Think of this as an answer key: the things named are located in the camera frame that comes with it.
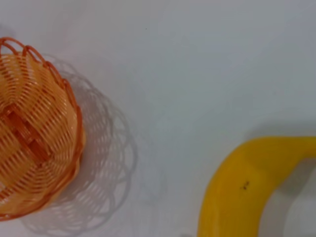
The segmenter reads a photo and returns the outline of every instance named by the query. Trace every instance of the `yellow banana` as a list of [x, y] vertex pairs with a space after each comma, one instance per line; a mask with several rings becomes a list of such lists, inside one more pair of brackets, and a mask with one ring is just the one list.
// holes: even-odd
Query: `yellow banana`
[[197, 237], [257, 237], [266, 201], [309, 157], [316, 157], [316, 137], [266, 137], [237, 147], [207, 187]]

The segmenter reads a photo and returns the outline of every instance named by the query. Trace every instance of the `banana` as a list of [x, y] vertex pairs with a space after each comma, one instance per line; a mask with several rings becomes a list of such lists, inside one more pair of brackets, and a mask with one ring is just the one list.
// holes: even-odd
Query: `banana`
[[270, 195], [310, 157], [316, 137], [266, 137], [237, 147], [207, 187], [197, 237], [257, 237]]

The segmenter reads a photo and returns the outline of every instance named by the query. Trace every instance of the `white backdrop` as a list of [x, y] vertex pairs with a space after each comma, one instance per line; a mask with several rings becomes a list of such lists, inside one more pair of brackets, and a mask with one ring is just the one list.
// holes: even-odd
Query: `white backdrop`
[[[316, 134], [316, 0], [2, 0], [2, 36], [69, 78], [88, 134], [78, 179], [4, 237], [194, 237], [236, 145]], [[313, 165], [274, 193], [260, 237], [316, 237]]]

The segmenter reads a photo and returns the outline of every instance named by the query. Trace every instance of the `white surface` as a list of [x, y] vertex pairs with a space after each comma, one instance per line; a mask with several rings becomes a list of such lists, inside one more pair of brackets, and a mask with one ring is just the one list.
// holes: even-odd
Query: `white surface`
[[[110, 101], [109, 113], [121, 111], [116, 138], [129, 137], [130, 151], [110, 150], [113, 165], [84, 190], [84, 175], [70, 187], [76, 198], [0, 223], [1, 236], [194, 237], [205, 187], [237, 144], [316, 134], [316, 0], [2, 0], [4, 35], [71, 64], [73, 85], [86, 77], [105, 94], [75, 89], [85, 116]], [[88, 128], [90, 159], [105, 153], [103, 125]], [[116, 162], [131, 157], [136, 169], [126, 165], [119, 187]], [[260, 237], [316, 236], [310, 167], [275, 192]]]

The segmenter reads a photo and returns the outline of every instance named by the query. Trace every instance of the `orange wicker basket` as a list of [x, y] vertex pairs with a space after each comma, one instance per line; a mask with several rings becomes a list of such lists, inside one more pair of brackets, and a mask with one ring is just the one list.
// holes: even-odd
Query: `orange wicker basket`
[[68, 81], [31, 46], [0, 38], [0, 221], [50, 204], [77, 175], [84, 144]]

